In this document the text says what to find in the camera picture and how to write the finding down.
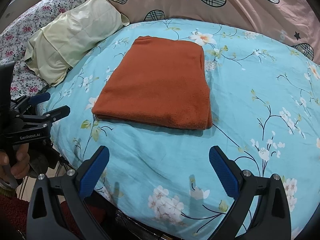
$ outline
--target floral quilt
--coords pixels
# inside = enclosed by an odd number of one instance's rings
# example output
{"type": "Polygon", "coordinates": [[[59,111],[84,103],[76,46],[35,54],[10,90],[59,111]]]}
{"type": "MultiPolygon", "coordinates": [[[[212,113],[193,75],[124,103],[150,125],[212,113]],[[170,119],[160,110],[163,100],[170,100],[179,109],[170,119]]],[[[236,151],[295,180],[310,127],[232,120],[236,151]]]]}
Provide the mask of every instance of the floral quilt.
{"type": "Polygon", "coordinates": [[[71,10],[87,0],[42,0],[14,20],[1,34],[0,64],[15,61],[11,97],[33,96],[47,83],[28,69],[23,61],[28,39],[38,29],[52,22],[60,13],[71,10]]]}
{"type": "MultiPolygon", "coordinates": [[[[129,25],[91,50],[49,92],[41,113],[71,108],[52,127],[57,149],[77,168],[100,145],[107,146],[110,161],[96,190],[151,227],[185,240],[206,240],[221,222],[233,199],[210,165],[214,145],[255,176],[280,175],[292,238],[319,204],[320,66],[266,36],[184,19],[129,25]],[[92,115],[133,41],[147,35],[203,47],[212,128],[175,130],[92,115]]],[[[256,200],[239,234],[249,226],[255,207],[256,200]]]]}

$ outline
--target folded orange garment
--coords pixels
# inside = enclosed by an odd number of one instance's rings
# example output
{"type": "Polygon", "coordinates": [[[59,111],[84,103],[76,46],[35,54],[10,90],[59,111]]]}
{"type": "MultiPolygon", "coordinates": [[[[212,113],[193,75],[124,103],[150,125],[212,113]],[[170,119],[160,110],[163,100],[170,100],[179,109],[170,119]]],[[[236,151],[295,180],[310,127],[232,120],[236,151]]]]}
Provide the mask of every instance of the folded orange garment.
{"type": "Polygon", "coordinates": [[[210,89],[202,47],[191,41],[137,38],[92,113],[103,119],[170,128],[210,128],[210,89]]]}

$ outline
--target black star print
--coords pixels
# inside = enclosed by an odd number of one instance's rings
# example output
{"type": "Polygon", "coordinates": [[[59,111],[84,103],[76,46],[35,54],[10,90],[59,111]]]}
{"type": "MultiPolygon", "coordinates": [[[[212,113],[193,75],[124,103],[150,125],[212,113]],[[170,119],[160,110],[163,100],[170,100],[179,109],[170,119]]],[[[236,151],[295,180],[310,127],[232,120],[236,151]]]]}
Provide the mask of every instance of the black star print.
{"type": "Polygon", "coordinates": [[[295,37],[296,37],[296,39],[298,40],[298,39],[301,39],[300,38],[300,33],[297,33],[297,32],[295,32],[296,34],[294,35],[295,37]]]}

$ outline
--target human hand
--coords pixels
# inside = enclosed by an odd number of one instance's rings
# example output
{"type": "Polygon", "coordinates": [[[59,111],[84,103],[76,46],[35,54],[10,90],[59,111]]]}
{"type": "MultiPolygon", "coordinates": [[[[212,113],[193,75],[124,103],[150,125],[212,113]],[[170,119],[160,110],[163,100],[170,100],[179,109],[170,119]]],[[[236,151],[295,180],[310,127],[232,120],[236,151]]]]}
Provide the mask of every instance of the human hand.
{"type": "MultiPolygon", "coordinates": [[[[24,178],[30,169],[29,160],[30,156],[28,154],[29,144],[21,144],[16,153],[17,163],[11,167],[11,174],[16,179],[24,178]]],[[[0,179],[8,182],[9,179],[4,172],[3,165],[9,164],[9,157],[3,151],[0,151],[0,179]]]]}

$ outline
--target screw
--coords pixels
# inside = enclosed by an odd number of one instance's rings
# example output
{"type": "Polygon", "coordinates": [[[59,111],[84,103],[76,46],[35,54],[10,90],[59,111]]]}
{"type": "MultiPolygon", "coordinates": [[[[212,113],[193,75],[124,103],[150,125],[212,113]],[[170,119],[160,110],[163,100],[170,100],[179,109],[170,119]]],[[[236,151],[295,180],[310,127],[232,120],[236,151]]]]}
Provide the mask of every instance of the screw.
{"type": "Polygon", "coordinates": [[[249,170],[244,170],[242,173],[246,177],[250,177],[251,176],[251,172],[249,170]]]}
{"type": "Polygon", "coordinates": [[[38,176],[38,179],[39,179],[39,180],[43,180],[44,177],[45,177],[45,175],[44,175],[43,173],[41,173],[41,174],[38,176]]]}
{"type": "Polygon", "coordinates": [[[73,169],[67,171],[68,176],[73,176],[75,173],[76,173],[76,171],[73,169]]]}
{"type": "Polygon", "coordinates": [[[279,176],[278,174],[273,174],[273,178],[274,178],[275,180],[279,180],[279,179],[280,179],[280,176],[279,176]]]}

